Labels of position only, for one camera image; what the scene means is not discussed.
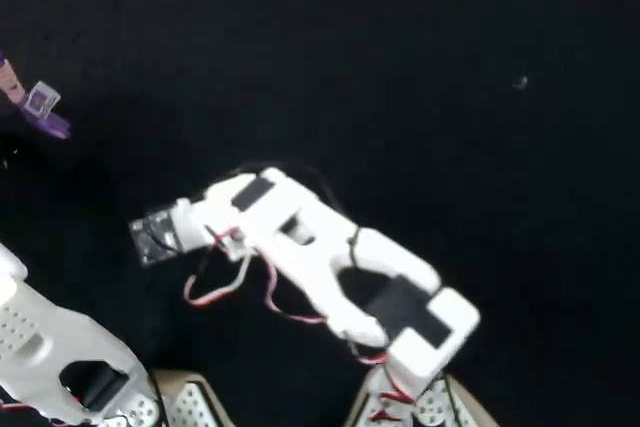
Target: white plastic panel with holes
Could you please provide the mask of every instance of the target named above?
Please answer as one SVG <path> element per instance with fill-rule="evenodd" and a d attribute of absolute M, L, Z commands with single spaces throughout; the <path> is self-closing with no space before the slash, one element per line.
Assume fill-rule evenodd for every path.
<path fill-rule="evenodd" d="M 220 427 L 198 384 L 189 382 L 168 412 L 170 427 Z"/>
<path fill-rule="evenodd" d="M 469 411 L 456 395 L 455 390 L 453 391 L 453 399 L 459 409 L 458 414 L 462 427 L 478 427 Z M 418 398 L 413 420 L 407 420 L 402 424 L 388 420 L 370 421 L 369 417 L 375 414 L 378 409 L 380 409 L 378 400 L 375 397 L 369 397 L 354 427 L 458 427 L 444 380 L 436 381 L 430 389 L 427 389 Z"/>
<path fill-rule="evenodd" d="M 136 394 L 122 407 L 119 414 L 102 422 L 100 427 L 152 427 L 158 421 L 160 409 L 154 400 Z"/>
<path fill-rule="evenodd" d="M 478 427 L 455 390 L 452 393 L 462 427 Z M 444 380 L 437 380 L 431 388 L 420 396 L 416 402 L 414 416 L 416 419 L 414 425 L 416 427 L 458 427 Z"/>
<path fill-rule="evenodd" d="M 0 359 L 13 356 L 31 342 L 39 342 L 37 325 L 10 305 L 0 310 Z"/>

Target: red and white wire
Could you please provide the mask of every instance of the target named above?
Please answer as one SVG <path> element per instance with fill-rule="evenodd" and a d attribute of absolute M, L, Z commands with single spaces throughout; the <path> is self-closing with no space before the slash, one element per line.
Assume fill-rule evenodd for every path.
<path fill-rule="evenodd" d="M 387 372 L 385 370 L 386 374 L 387 374 L 387 378 L 389 379 L 389 383 L 391 384 L 391 387 L 393 388 L 393 391 L 382 391 L 378 394 L 378 399 L 380 400 L 381 403 L 383 403 L 383 400 L 391 400 L 393 402 L 398 402 L 400 404 L 405 404 L 405 405 L 413 405 L 416 403 L 416 399 L 414 399 L 413 397 L 411 397 L 409 394 L 407 394 L 399 385 L 396 381 L 393 380 L 393 377 L 391 377 L 391 375 L 389 374 L 389 372 Z M 388 420 L 391 422 L 401 422 L 402 419 L 397 418 L 397 417 L 393 417 L 392 415 L 390 415 L 387 410 L 386 407 L 383 407 L 379 410 L 377 410 L 376 412 L 374 412 L 372 415 L 369 416 L 369 421 L 370 422 L 380 422 L 382 420 Z"/>
<path fill-rule="evenodd" d="M 275 292 L 276 287 L 278 285 L 278 270 L 269 261 L 269 259 L 267 259 L 265 256 L 262 256 L 262 258 L 264 260 L 264 263 L 267 266 L 267 271 L 269 272 L 269 283 L 267 284 L 267 293 L 264 296 L 264 303 L 267 305 L 267 307 L 273 312 L 276 312 L 277 314 L 283 315 L 284 317 L 291 320 L 295 320 L 297 322 L 303 322 L 305 324 L 324 324 L 326 322 L 326 319 L 320 315 L 307 316 L 307 315 L 287 314 L 286 312 L 283 312 L 282 309 L 280 309 L 280 307 L 278 307 L 273 302 L 273 293 Z"/>
<path fill-rule="evenodd" d="M 32 409 L 33 407 L 31 407 L 30 405 L 27 404 L 21 404 L 19 402 L 16 403 L 12 403 L 12 404 L 7 404 L 4 402 L 0 402 L 0 411 L 4 411 L 4 412 L 14 412 L 17 410 L 27 410 L 27 409 Z"/>
<path fill-rule="evenodd" d="M 358 359 L 358 362 L 364 365 L 380 365 L 380 364 L 384 364 L 389 359 L 389 354 L 387 354 L 386 352 L 383 352 L 381 354 L 373 355 L 371 357 L 363 357 L 363 356 L 356 355 L 356 359 Z"/>
<path fill-rule="evenodd" d="M 191 275 L 187 280 L 187 283 L 184 285 L 183 297 L 189 304 L 194 307 L 204 307 L 206 305 L 212 304 L 227 295 L 232 294 L 242 285 L 245 277 L 247 276 L 247 270 L 249 270 L 249 264 L 251 264 L 251 253 L 247 252 L 242 260 L 242 265 L 238 270 L 238 275 L 235 280 L 231 282 L 229 285 L 225 285 L 224 287 L 217 288 L 208 294 L 205 294 L 196 299 L 191 298 L 191 289 L 193 288 L 193 284 L 195 284 L 197 276 L 195 274 Z"/>

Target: black tablecloth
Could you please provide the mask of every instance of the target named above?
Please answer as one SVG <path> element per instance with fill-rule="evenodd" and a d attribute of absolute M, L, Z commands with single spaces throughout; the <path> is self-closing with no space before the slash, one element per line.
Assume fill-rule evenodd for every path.
<path fill-rule="evenodd" d="M 127 230 L 245 161 L 312 165 L 354 220 L 479 307 L 451 370 L 502 425 L 604 424 L 631 411 L 636 362 L 639 12 L 0 0 L 2 50 L 25 84 L 62 93 L 75 129 L 61 142 L 2 119 L 27 143 L 0 170 L 0 237 L 53 301 L 156 366 L 205 374 L 240 427 L 337 426 L 366 369 L 322 327 L 267 311 L 260 264 L 193 311 L 180 294 L 199 254 L 145 271 Z M 202 288 L 231 275 L 217 262 Z M 302 303 L 286 283 L 279 299 Z"/>

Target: white plastic part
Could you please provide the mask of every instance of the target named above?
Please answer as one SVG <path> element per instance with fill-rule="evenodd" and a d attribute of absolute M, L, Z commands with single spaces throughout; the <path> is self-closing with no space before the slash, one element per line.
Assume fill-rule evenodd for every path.
<path fill-rule="evenodd" d="M 460 397 L 452 387 L 452 397 L 455 407 L 458 409 L 458 417 L 462 427 L 478 427 L 469 413 L 469 410 L 460 400 Z M 409 407 L 410 416 L 402 422 L 398 421 L 370 421 L 369 418 L 382 408 L 382 404 L 376 396 L 369 396 L 353 427 L 458 427 L 456 425 L 453 406 L 449 400 L 444 380 L 437 380 Z M 387 405 L 387 411 L 393 415 L 392 405 Z"/>
<path fill-rule="evenodd" d="M 458 397 L 453 385 L 451 386 L 451 393 L 455 408 L 458 409 L 458 418 L 462 427 L 478 427 L 469 410 Z M 421 425 L 427 427 L 436 427 L 443 424 L 445 427 L 458 427 L 453 408 L 454 406 L 451 405 L 449 400 L 444 380 L 437 380 L 417 400 L 413 415 Z"/>
<path fill-rule="evenodd" d="M 28 274 L 27 267 L 2 244 L 0 244 L 0 273 L 8 274 L 17 280 L 26 279 Z"/>
<path fill-rule="evenodd" d="M 100 412 L 85 409 L 60 384 L 60 373 L 76 361 L 103 361 L 129 377 Z M 0 272 L 0 384 L 17 401 L 72 425 L 101 422 L 136 392 L 151 396 L 142 364 L 124 343 L 6 272 Z"/>
<path fill-rule="evenodd" d="M 205 394 L 196 383 L 185 384 L 167 414 L 170 427 L 219 427 Z"/>
<path fill-rule="evenodd" d="M 389 372 L 414 398 L 444 369 L 480 322 L 478 310 L 448 287 L 431 299 L 427 310 L 451 329 L 444 343 L 435 347 L 405 328 L 388 350 Z"/>
<path fill-rule="evenodd" d="M 153 427 L 160 417 L 160 408 L 155 400 L 135 393 L 114 416 L 104 420 L 100 427 Z"/>
<path fill-rule="evenodd" d="M 256 176 L 244 174 L 214 185 L 205 200 L 192 207 L 191 222 L 209 225 L 215 232 L 237 227 L 243 234 L 239 246 L 227 246 L 232 254 L 256 251 L 283 273 L 308 297 L 340 338 L 372 347 L 384 347 L 389 339 L 377 319 L 353 304 L 337 279 L 341 269 L 356 266 L 386 275 L 402 275 L 432 296 L 425 308 L 449 329 L 442 345 L 431 345 L 410 327 L 405 328 L 388 348 L 387 367 L 404 391 L 416 397 L 424 391 L 477 326 L 477 309 L 450 288 L 441 289 L 438 273 L 426 261 L 380 232 L 358 229 L 352 221 L 322 203 L 318 197 L 281 171 L 270 168 L 260 174 L 272 185 L 244 211 L 233 205 L 234 197 Z M 294 224 L 293 232 L 283 232 Z M 391 386 L 379 381 L 370 392 L 377 395 Z M 406 418 L 405 407 L 393 406 Z"/>

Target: pink object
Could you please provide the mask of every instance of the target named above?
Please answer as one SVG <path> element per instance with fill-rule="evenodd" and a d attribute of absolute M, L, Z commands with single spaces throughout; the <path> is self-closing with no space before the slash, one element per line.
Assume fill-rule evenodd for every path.
<path fill-rule="evenodd" d="M 0 89 L 7 94 L 9 100 L 14 104 L 20 104 L 26 94 L 24 87 L 22 87 L 18 76 L 7 59 L 0 59 Z"/>

